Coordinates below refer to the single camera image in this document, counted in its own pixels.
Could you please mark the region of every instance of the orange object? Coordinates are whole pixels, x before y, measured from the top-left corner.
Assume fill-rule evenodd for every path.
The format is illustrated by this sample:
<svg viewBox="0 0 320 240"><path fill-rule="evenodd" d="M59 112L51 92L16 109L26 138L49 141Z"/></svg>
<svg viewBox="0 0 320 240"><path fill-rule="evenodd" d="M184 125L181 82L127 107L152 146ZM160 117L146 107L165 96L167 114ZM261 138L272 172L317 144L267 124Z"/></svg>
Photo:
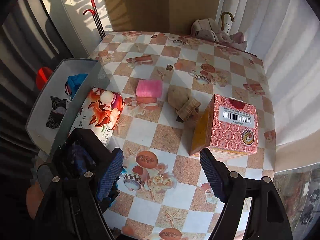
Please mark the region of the orange object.
<svg viewBox="0 0 320 240"><path fill-rule="evenodd" d="M36 85L40 91L42 90L52 73L53 71L48 67L42 67L38 70L36 77Z"/></svg>

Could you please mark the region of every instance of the white wall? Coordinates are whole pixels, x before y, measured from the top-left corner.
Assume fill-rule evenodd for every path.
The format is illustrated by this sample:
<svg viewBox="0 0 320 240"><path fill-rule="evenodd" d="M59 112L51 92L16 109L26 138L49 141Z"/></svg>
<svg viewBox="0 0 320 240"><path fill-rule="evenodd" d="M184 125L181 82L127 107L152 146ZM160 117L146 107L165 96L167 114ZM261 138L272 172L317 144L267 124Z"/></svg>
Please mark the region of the white wall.
<svg viewBox="0 0 320 240"><path fill-rule="evenodd" d="M86 58L101 38L92 15L90 0L43 0L44 5L67 47L74 57ZM104 0L95 0L104 31L112 30Z"/></svg>

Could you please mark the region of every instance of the blue cloth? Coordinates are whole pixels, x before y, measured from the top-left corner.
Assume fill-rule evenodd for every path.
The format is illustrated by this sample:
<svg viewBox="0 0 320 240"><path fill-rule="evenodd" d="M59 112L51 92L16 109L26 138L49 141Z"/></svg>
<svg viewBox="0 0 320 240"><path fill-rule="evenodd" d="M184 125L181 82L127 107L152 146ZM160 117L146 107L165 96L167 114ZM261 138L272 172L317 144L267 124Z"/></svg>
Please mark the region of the blue cloth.
<svg viewBox="0 0 320 240"><path fill-rule="evenodd" d="M85 78L87 77L88 74L85 73L81 73L75 76L69 76L68 77L68 86L71 89L71 99L73 99L73 97L75 96L75 94L77 93L79 87L81 86L82 82L85 80Z"/></svg>

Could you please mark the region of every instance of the round logo sticker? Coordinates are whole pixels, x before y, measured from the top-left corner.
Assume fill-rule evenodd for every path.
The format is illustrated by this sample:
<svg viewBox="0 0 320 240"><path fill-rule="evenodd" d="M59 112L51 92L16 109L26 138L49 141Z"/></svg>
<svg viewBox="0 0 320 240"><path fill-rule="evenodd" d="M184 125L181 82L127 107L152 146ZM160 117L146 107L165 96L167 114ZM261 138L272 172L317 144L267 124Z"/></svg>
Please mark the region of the round logo sticker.
<svg viewBox="0 0 320 240"><path fill-rule="evenodd" d="M244 142L244 144L246 145L250 145L253 143L254 140L254 134L251 130L244 130L242 133L242 141Z"/></svg>

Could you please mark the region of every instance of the pink sponge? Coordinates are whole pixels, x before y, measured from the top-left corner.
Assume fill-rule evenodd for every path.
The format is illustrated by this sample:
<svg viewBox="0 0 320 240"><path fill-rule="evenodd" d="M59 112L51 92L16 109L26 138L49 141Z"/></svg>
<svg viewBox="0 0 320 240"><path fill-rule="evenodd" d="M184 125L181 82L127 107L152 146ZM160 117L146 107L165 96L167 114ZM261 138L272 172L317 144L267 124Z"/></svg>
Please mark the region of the pink sponge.
<svg viewBox="0 0 320 240"><path fill-rule="evenodd" d="M159 98L162 95L162 80L140 80L136 89L138 97Z"/></svg>

